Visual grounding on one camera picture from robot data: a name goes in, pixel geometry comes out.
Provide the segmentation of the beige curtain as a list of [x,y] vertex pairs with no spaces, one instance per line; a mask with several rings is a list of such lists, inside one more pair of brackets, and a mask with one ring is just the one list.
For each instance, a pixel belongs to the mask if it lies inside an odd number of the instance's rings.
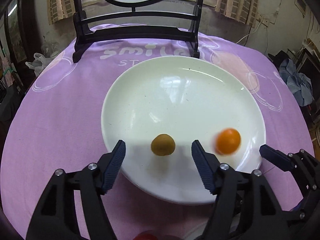
[[215,11],[237,22],[255,27],[259,0],[217,0]]
[[48,23],[52,25],[75,13],[73,0],[47,0]]

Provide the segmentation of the right beige curtain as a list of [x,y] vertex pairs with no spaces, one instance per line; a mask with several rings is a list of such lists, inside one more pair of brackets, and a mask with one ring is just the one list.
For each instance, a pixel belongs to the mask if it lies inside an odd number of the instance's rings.
[[255,27],[259,0],[217,0],[215,11],[237,22]]

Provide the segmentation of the red tomato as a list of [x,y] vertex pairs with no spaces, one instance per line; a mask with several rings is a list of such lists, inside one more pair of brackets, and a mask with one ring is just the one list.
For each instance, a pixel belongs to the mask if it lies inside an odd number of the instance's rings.
[[144,231],[139,233],[133,240],[159,240],[154,231]]

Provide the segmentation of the white oval plate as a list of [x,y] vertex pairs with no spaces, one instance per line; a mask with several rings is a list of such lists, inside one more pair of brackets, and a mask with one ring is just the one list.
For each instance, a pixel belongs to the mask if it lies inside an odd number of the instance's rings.
[[[241,145],[220,162],[241,172],[259,168],[266,142],[260,108],[242,81],[217,65],[185,56],[164,56],[136,64],[108,90],[101,111],[105,146],[126,144],[123,175],[144,192],[182,205],[205,205],[215,197],[204,188],[191,156],[192,142],[215,153],[215,138],[227,128]],[[151,143],[160,134],[176,144],[171,155],[157,156]]]

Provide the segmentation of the white plastic bag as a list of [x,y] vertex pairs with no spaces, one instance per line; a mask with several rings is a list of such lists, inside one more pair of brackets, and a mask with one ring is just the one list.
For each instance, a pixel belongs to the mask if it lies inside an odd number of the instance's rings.
[[45,57],[41,53],[34,54],[33,62],[25,62],[25,65],[34,71],[35,76],[38,77],[42,72],[48,70],[49,68],[55,65],[55,58],[58,56],[58,53],[54,53],[51,57]]

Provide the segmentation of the blue clothes pile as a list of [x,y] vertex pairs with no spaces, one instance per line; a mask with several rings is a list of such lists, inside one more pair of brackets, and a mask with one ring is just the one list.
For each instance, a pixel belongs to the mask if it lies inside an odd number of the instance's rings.
[[311,80],[305,74],[297,71],[296,65],[291,59],[285,59],[280,64],[279,75],[300,107],[310,105],[313,102]]

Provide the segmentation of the left beige curtain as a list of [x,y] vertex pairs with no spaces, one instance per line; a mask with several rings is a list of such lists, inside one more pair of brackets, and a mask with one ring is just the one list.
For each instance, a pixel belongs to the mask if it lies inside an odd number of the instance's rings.
[[73,0],[47,0],[48,23],[52,25],[75,13]]

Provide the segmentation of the wall power socket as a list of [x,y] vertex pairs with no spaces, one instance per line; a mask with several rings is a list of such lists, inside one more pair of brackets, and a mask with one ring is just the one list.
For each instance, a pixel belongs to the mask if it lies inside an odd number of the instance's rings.
[[268,18],[267,14],[258,14],[257,15],[257,21],[263,24],[265,27],[268,28],[270,19]]

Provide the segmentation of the purple tablecloth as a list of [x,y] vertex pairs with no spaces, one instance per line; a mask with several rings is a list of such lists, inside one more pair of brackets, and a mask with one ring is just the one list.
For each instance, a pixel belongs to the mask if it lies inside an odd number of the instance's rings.
[[[199,35],[201,58],[230,71],[253,90],[264,117],[266,140],[284,153],[313,153],[305,120],[275,66],[260,52],[215,36]],[[169,40],[97,42],[74,64],[70,44],[36,79],[7,135],[1,162],[4,213],[25,237],[35,206],[54,171],[83,169],[106,152],[100,126],[105,95],[125,70],[147,59],[188,55]],[[118,239],[148,231],[183,237],[207,221],[211,207],[154,198],[119,175],[102,197]]]

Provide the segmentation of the small green-yellow fruit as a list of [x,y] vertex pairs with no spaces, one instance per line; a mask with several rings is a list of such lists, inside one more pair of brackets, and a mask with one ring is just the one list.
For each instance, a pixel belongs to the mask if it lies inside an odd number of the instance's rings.
[[151,143],[151,150],[157,156],[171,155],[175,150],[174,139],[168,134],[160,134]]

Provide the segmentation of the small orange tomato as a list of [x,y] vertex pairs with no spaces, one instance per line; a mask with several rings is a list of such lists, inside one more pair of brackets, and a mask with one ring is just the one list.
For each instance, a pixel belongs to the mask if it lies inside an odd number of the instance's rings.
[[235,153],[241,145],[241,135],[234,128],[221,131],[215,138],[215,150],[218,154],[229,155]]

